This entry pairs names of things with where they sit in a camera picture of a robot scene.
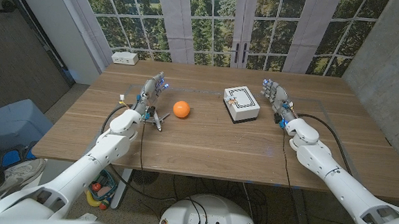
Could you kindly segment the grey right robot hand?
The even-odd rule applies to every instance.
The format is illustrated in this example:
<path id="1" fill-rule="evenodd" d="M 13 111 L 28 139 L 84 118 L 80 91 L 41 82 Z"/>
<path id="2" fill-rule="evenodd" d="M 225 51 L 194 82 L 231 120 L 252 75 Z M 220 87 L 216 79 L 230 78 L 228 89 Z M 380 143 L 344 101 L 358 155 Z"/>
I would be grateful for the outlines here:
<path id="1" fill-rule="evenodd" d="M 261 94 L 269 100 L 274 112 L 274 122 L 284 124 L 298 116 L 293 110 L 293 102 L 289 99 L 285 89 L 273 80 L 264 79 Z"/>

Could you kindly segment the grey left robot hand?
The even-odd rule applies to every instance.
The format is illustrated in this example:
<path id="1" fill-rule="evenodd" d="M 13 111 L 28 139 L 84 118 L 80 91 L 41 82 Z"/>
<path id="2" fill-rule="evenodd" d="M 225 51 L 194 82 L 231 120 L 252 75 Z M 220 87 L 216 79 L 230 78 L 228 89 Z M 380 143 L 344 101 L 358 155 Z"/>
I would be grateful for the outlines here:
<path id="1" fill-rule="evenodd" d="M 165 82 L 164 72 L 161 71 L 145 82 L 133 110 L 140 115 L 144 115 L 147 109 L 157 102 L 159 95 L 167 88 L 168 84 Z"/>

